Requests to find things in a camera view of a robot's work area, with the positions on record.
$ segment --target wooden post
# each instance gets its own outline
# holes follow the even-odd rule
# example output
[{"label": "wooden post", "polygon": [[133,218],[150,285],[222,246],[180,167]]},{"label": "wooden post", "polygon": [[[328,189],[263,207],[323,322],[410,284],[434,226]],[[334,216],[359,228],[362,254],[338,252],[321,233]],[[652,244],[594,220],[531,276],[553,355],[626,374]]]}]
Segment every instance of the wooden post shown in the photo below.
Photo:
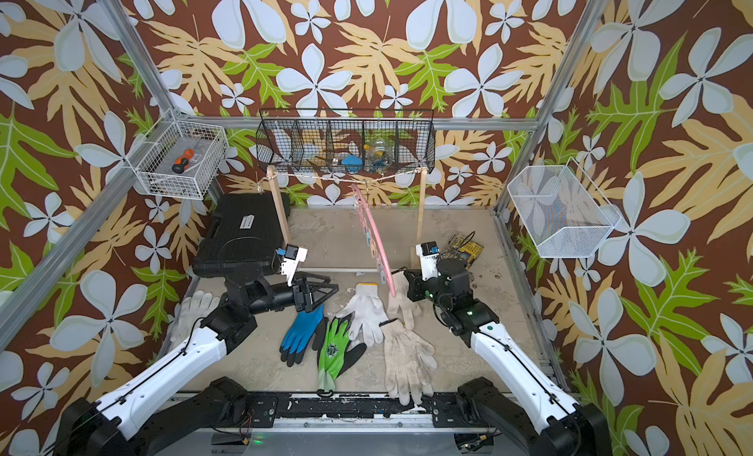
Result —
[{"label": "wooden post", "polygon": [[267,178],[269,179],[269,191],[272,192],[272,199],[275,201],[277,220],[280,223],[280,230],[282,230],[282,241],[285,244],[290,244],[290,229],[287,227],[285,206],[282,204],[282,192],[280,191],[279,183],[277,183],[277,169],[275,169],[274,165],[267,167]]},{"label": "wooden post", "polygon": [[421,188],[419,190],[419,225],[418,230],[416,232],[416,243],[414,245],[410,246],[410,267],[411,268],[419,268],[420,261],[419,257],[416,254],[416,247],[415,245],[421,243],[421,235],[423,234],[423,210],[424,205],[426,204],[426,167],[421,169]]}]

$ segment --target white cotton glove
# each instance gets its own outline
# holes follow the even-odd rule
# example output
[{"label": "white cotton glove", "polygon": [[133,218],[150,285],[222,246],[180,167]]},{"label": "white cotton glove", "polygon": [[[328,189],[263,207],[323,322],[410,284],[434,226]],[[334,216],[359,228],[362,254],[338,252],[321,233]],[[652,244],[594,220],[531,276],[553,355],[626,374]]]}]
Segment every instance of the white cotton glove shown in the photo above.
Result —
[{"label": "white cotton glove", "polygon": [[421,315],[421,306],[418,302],[408,299],[408,280],[405,272],[397,272],[392,275],[392,283],[395,284],[395,296],[390,293],[387,302],[387,312],[397,314],[398,308],[403,310],[403,321],[407,330],[413,330],[413,316]]},{"label": "white cotton glove", "polygon": [[400,320],[393,320],[381,327],[384,332],[385,385],[393,399],[400,398],[402,405],[421,403],[421,394],[434,395],[428,369],[437,369],[432,356],[434,347],[419,337],[413,330],[406,330]]},{"label": "white cotton glove", "polygon": [[191,328],[194,324],[199,327],[201,322],[198,318],[205,318],[209,312],[215,310],[220,303],[220,298],[215,297],[211,292],[201,290],[195,292],[192,297],[186,296],[181,304],[180,315],[178,316],[178,327],[170,337],[170,350],[177,348],[183,340],[191,334]]},{"label": "white cotton glove", "polygon": [[374,343],[382,343],[384,336],[379,324],[389,320],[378,294],[379,287],[375,283],[358,283],[355,285],[355,294],[348,301],[348,305],[335,314],[336,318],[344,318],[353,313],[348,338],[355,340],[358,332],[363,328],[364,343],[367,347],[371,347]]}]

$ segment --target blue rubber glove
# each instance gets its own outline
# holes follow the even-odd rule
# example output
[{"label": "blue rubber glove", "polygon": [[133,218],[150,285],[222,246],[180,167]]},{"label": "blue rubber glove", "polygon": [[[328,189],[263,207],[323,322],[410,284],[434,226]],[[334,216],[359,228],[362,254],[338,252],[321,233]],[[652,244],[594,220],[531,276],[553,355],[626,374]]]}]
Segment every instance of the blue rubber glove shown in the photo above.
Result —
[{"label": "blue rubber glove", "polygon": [[314,312],[301,311],[295,318],[295,322],[287,330],[285,338],[280,345],[280,360],[287,361],[289,367],[293,363],[300,363],[304,359],[306,346],[311,337],[316,335],[311,344],[312,350],[322,347],[327,333],[327,320],[324,319],[325,308],[320,305]]}]

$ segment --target black tool case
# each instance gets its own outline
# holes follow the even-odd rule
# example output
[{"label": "black tool case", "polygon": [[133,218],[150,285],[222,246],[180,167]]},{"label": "black tool case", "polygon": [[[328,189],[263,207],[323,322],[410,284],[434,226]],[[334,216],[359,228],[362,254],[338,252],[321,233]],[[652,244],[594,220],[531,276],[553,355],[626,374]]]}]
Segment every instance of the black tool case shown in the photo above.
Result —
[{"label": "black tool case", "polygon": [[[285,193],[282,204],[289,216],[290,200]],[[193,273],[202,278],[223,277],[256,263],[264,274],[274,274],[278,267],[275,251],[284,246],[272,193],[222,195],[193,259]]]}]

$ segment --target black wire basket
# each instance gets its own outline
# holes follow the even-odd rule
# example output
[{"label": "black wire basket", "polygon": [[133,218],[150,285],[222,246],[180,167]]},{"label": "black wire basket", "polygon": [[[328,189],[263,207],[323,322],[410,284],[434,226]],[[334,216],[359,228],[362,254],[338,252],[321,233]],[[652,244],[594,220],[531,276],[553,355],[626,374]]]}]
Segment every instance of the black wire basket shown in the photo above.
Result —
[{"label": "black wire basket", "polygon": [[403,174],[434,170],[434,114],[420,117],[262,116],[256,156],[289,173]]}]

